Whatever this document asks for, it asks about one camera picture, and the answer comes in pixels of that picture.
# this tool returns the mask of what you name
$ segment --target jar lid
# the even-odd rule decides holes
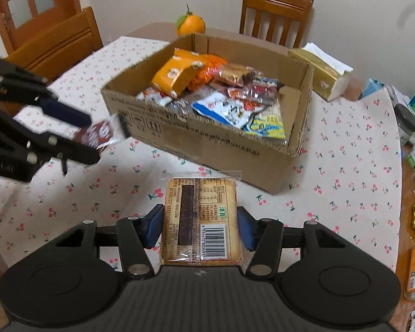
[[[393,108],[395,117],[410,131],[415,132],[415,116],[405,105],[397,103]]]

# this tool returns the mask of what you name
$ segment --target table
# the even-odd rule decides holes
[[[121,37],[51,88],[61,100],[101,120],[107,116],[99,92],[104,83],[165,44]],[[391,111],[386,95],[325,103],[313,94],[303,150],[292,161],[285,192],[271,196],[240,183],[238,202],[257,218],[279,218],[291,226],[318,220],[395,269],[401,169],[397,131],[384,129],[395,126]],[[35,131],[48,128],[65,136],[73,132],[34,107],[17,118]],[[334,127],[342,124],[346,128],[339,133]],[[84,219],[107,225],[133,213],[144,215],[163,202],[165,181],[160,176],[171,169],[210,173],[205,166],[129,139],[103,153],[99,164],[76,166],[65,178],[57,160],[45,165],[29,185],[0,178],[0,253],[11,265]],[[350,193],[357,197],[347,198]],[[159,244],[148,252],[153,265],[158,264],[158,252]],[[103,249],[102,259],[118,268],[113,249]],[[298,259],[299,251],[283,251],[281,269]]]
[[[207,28],[206,34],[216,35],[226,38],[242,38],[236,33],[230,33],[215,28]],[[149,37],[157,40],[172,41],[177,38],[174,25],[168,22],[155,22],[143,26],[135,31],[130,32],[127,36],[131,37]],[[349,101],[356,101],[363,88],[363,82],[356,79],[351,80],[351,85],[344,94]],[[396,275],[401,282],[401,286],[405,286],[409,274],[410,251],[415,245],[415,232],[411,228],[412,212],[415,203],[415,179],[413,170],[406,161],[402,164],[402,199],[400,213],[400,232],[398,258],[396,263]],[[410,313],[415,309],[415,302],[408,301],[402,294],[399,305],[391,320],[393,326],[399,332],[407,332],[407,324]]]

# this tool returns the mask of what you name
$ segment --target tissue box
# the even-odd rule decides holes
[[[376,79],[369,79],[367,84],[366,84],[366,87],[364,88],[363,93],[360,96],[360,100],[364,97],[372,95],[374,92],[376,92],[378,90],[381,90],[383,87],[384,87],[384,82],[378,81]]]
[[[336,72],[322,59],[301,48],[292,48],[288,56],[310,63],[315,67],[312,89],[326,101],[340,97],[351,79],[351,73],[345,71],[343,75]]]

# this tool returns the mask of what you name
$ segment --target wooden door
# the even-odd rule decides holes
[[[7,52],[79,11],[78,0],[0,0],[0,34]]]

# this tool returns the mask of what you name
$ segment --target cherry print tablecloth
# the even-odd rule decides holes
[[[167,42],[121,37],[55,81],[62,101],[108,116],[100,88],[124,68]],[[401,160],[392,105],[384,92],[362,101],[333,103],[312,94],[301,155],[292,160],[282,193],[271,196],[244,182],[238,203],[256,218],[271,217],[290,226],[313,219],[395,268],[401,201]],[[17,119],[34,129],[69,136],[74,129],[27,107]],[[98,225],[146,214],[164,202],[163,171],[211,169],[130,138],[105,151],[94,166],[73,167],[66,177],[60,163],[46,164],[28,185],[0,178],[0,252],[8,265],[85,219]],[[157,266],[160,244],[148,251]],[[104,248],[101,258],[119,268],[118,252]],[[281,268],[299,259],[283,252]]]

